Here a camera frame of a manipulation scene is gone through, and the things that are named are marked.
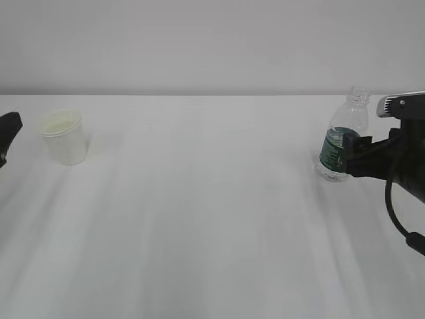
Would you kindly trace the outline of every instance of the clear plastic bottle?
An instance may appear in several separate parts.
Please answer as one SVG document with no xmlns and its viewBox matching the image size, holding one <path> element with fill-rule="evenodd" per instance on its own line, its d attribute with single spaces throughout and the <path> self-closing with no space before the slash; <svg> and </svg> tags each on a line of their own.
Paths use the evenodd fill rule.
<svg viewBox="0 0 425 319">
<path fill-rule="evenodd" d="M 365 88 L 352 87 L 347 101 L 338 108 L 331 119 L 320 157 L 315 163 L 316 172 L 328 181 L 345 181 L 347 178 L 347 174 L 342 170 L 343 136 L 345 133 L 358 136 L 367 133 L 367 104 L 370 95 L 371 92 Z"/>
</svg>

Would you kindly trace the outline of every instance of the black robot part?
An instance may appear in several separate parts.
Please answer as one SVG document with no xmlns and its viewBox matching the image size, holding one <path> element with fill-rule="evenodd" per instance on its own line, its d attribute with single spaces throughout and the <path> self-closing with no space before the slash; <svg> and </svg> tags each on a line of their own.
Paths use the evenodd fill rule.
<svg viewBox="0 0 425 319">
<path fill-rule="evenodd" d="M 22 121 L 18 112 L 0 116 L 0 167 L 6 164 L 7 151 L 21 128 Z"/>
<path fill-rule="evenodd" d="M 397 219 L 391 203 L 395 182 L 425 203 L 425 93 L 388 96 L 379 102 L 380 117 L 393 116 L 400 128 L 392 128 L 387 140 L 372 143 L 372 138 L 345 134 L 343 165 L 354 177 L 373 177 L 386 181 L 385 203 L 394 226 L 407 244 L 425 255 L 425 237 L 408 232 Z"/>
</svg>

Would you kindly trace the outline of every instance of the bottle label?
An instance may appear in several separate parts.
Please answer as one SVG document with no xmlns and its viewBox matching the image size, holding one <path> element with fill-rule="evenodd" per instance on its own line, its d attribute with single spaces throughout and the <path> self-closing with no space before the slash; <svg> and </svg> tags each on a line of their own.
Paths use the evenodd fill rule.
<svg viewBox="0 0 425 319">
<path fill-rule="evenodd" d="M 320 162 L 326 168 L 337 173 L 344 173 L 343 169 L 343 136 L 345 133 L 352 133 L 359 136 L 356 131 L 350 128 L 331 128 L 326 133 L 326 138 L 320 152 Z"/>
</svg>

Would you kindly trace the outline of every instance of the paper cup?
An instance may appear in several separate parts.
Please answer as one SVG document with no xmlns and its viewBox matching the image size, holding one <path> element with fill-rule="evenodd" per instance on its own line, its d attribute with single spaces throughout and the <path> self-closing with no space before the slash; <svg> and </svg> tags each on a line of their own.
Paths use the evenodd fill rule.
<svg viewBox="0 0 425 319">
<path fill-rule="evenodd" d="M 54 160 L 66 166 L 84 161 L 87 145 L 80 113 L 61 110 L 47 114 L 42 122 L 42 136 Z"/>
</svg>

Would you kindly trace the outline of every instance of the white wall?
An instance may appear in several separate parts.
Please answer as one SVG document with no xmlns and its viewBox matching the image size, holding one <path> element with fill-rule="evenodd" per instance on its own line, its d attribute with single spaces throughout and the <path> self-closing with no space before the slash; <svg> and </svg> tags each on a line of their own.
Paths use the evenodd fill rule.
<svg viewBox="0 0 425 319">
<path fill-rule="evenodd" d="M 0 0 L 0 93 L 425 89 L 423 0 Z"/>
</svg>

